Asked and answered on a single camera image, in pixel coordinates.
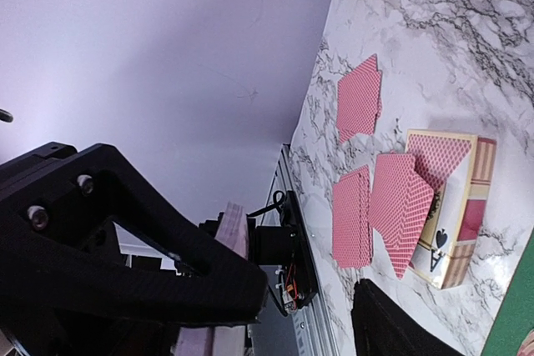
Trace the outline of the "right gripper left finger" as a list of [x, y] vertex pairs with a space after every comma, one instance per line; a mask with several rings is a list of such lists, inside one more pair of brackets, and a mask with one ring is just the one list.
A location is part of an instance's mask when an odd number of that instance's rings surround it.
[[255, 321], [265, 273], [180, 214], [119, 152], [47, 143], [1, 166], [1, 297], [104, 318]]

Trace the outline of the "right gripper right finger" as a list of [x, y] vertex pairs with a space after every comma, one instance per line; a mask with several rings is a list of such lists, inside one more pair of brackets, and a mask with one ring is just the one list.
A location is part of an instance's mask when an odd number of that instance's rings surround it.
[[436, 356], [459, 352], [413, 320], [369, 279], [354, 286], [351, 310], [358, 355]]

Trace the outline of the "red card pile front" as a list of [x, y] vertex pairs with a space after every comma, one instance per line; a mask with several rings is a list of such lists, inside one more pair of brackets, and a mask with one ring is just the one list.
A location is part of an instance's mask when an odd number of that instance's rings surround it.
[[367, 165], [332, 186], [332, 256], [340, 268], [370, 265], [373, 245], [369, 223], [370, 174]]

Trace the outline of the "red playing card deck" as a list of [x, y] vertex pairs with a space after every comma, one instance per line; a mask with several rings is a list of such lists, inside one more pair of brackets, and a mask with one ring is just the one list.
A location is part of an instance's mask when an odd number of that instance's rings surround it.
[[382, 153], [375, 163], [369, 221], [382, 237], [397, 278], [409, 267], [434, 198], [415, 165], [409, 153]]

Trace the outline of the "red chip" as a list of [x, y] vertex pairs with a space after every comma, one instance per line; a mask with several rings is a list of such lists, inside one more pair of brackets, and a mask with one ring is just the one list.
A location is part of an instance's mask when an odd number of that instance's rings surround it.
[[534, 330], [523, 339], [516, 356], [534, 356]]

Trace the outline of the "round green poker mat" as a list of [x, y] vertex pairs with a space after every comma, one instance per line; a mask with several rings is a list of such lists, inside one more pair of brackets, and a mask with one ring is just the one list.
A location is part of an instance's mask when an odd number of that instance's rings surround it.
[[482, 355], [516, 355], [523, 339], [534, 324], [533, 234], [491, 327]]

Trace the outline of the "playing card box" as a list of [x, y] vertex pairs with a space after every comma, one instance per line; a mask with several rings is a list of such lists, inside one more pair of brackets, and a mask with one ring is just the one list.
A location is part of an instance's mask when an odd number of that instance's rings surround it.
[[438, 289], [462, 284], [483, 223], [497, 142], [475, 134], [408, 131], [405, 151], [434, 198], [410, 268]]

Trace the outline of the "front aluminium rail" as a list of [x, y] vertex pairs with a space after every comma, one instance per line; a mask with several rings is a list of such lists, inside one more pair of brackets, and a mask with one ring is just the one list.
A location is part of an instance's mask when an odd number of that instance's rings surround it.
[[315, 266], [311, 236], [306, 230], [296, 189], [296, 181], [290, 171], [290, 146], [285, 143], [281, 148], [269, 193], [269, 203], [280, 200], [284, 203], [267, 217], [263, 217], [261, 222], [274, 227], [295, 227], [299, 234], [294, 239], [299, 247], [293, 252], [295, 282], [299, 294], [298, 308], [290, 313], [298, 354], [334, 356], [339, 350]]

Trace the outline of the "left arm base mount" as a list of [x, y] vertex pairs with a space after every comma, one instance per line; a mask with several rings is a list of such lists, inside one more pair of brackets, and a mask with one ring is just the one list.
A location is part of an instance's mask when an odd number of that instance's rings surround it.
[[295, 227], [261, 222], [283, 203], [274, 201], [248, 214], [230, 204], [216, 219], [199, 225], [232, 252], [230, 260], [214, 270], [215, 282], [202, 308], [204, 325], [252, 323], [270, 300], [285, 317], [298, 308], [293, 252], [299, 234]]

